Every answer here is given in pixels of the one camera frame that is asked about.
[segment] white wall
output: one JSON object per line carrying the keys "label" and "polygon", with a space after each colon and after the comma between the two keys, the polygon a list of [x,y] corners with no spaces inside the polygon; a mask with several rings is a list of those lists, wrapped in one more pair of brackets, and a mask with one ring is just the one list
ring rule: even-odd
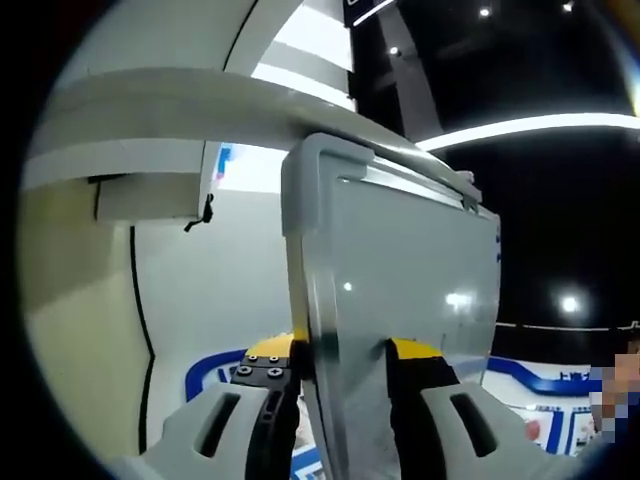
{"label": "white wall", "polygon": [[[340,2],[320,3],[323,11],[335,13]],[[264,45],[261,62],[245,73],[353,108],[346,94],[350,44],[340,21],[303,5],[274,37],[271,46]],[[287,62],[292,51],[297,60]],[[234,68],[241,63],[236,59]],[[184,376],[191,365],[290,329],[279,196],[285,155],[234,145],[233,160],[216,185],[210,224],[189,234],[181,226],[136,227],[142,302],[158,355],[148,406],[149,445],[160,438],[164,419],[184,403]]]}
{"label": "white wall", "polygon": [[93,221],[95,186],[22,194],[18,258],[25,327],[71,427],[102,460],[137,454],[148,350],[131,282],[129,231]]}

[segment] dark ceiling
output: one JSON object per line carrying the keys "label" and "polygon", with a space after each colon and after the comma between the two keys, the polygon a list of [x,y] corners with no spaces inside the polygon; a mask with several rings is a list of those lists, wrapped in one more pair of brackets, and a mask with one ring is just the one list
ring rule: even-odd
{"label": "dark ceiling", "polygon": [[[430,127],[422,139],[537,115],[633,115],[617,52],[607,36],[614,31],[624,39],[625,32],[616,30],[612,12],[599,2],[571,2],[571,11],[565,3],[395,2],[352,28],[351,91],[358,111],[410,137],[416,127],[407,125],[407,109],[419,108],[425,124],[433,125],[435,119],[441,129]],[[490,14],[483,17],[482,8]],[[398,33],[403,30],[408,37]],[[626,40],[637,55],[637,46]],[[399,55],[391,55],[391,47]],[[400,91],[406,83],[399,69],[415,71],[416,65],[426,81],[421,89],[414,82],[411,92]],[[435,108],[418,101],[425,92]],[[416,102],[403,104],[407,94]],[[640,286],[637,131],[541,130],[434,153],[455,169],[473,171],[485,206],[501,216],[499,322],[611,328],[640,320],[635,299]],[[567,295],[578,299],[580,315],[560,308]],[[499,328],[494,353],[580,363],[618,348],[611,335],[527,332]]]}

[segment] blurred person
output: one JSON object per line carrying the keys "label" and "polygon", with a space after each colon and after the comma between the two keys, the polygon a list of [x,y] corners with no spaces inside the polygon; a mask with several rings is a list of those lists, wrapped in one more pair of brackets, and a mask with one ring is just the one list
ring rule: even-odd
{"label": "blurred person", "polygon": [[575,480],[635,478],[632,460],[640,454],[640,351],[638,331],[613,366],[594,367],[590,394],[596,436],[579,454],[585,468]]}

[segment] black cable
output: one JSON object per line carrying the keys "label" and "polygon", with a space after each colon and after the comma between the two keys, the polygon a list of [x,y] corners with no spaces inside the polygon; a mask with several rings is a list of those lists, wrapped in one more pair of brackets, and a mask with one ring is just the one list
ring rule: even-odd
{"label": "black cable", "polygon": [[144,376],[144,385],[142,387],[142,395],[140,397],[140,414],[138,418],[138,450],[143,453],[147,449],[147,406],[149,403],[149,389],[151,387],[151,373],[153,372],[153,364],[155,363],[156,354],[153,350],[147,322],[144,318],[144,310],[142,308],[142,300],[140,298],[140,286],[138,284],[138,266],[136,264],[136,227],[131,227],[129,233],[129,247],[131,252],[131,280],[133,281],[133,293],[136,299],[136,307],[138,309],[138,318],[144,335],[144,341],[149,351],[149,362],[147,371]]}

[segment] poster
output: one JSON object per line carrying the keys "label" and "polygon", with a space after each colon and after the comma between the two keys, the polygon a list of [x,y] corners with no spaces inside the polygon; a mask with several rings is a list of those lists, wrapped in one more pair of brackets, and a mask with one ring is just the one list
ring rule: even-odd
{"label": "poster", "polygon": [[595,429],[591,410],[588,407],[575,409],[569,421],[569,436],[565,454],[578,455],[594,436]]}

